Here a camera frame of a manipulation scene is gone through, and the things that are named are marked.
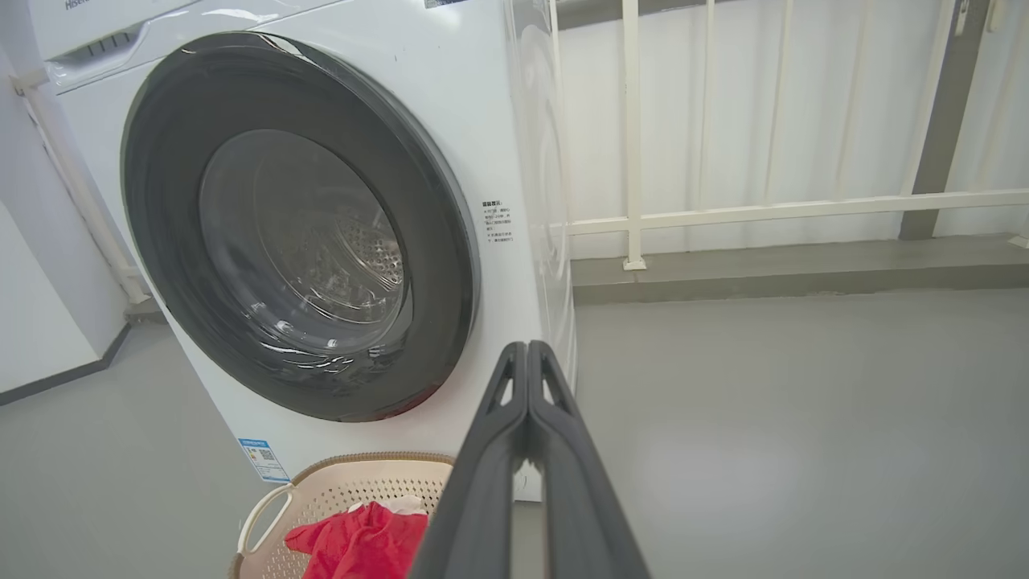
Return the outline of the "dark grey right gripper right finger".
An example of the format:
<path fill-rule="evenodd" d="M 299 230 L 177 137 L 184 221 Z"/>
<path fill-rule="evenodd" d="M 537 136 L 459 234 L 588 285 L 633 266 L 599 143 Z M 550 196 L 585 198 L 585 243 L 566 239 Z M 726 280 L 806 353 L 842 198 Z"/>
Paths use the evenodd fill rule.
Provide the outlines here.
<path fill-rule="evenodd" d="M 543 341 L 528 346 L 528 457 L 543 476 L 545 577 L 650 576 L 576 399 Z"/>

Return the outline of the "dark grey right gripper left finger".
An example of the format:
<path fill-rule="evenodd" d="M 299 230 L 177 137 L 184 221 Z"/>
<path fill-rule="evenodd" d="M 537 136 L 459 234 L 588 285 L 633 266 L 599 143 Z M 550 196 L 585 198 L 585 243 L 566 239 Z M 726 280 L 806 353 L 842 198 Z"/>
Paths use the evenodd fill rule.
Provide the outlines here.
<path fill-rule="evenodd" d="M 508 343 L 486 384 L 411 578 L 508 578 L 514 472 L 526 461 L 528 345 Z"/>

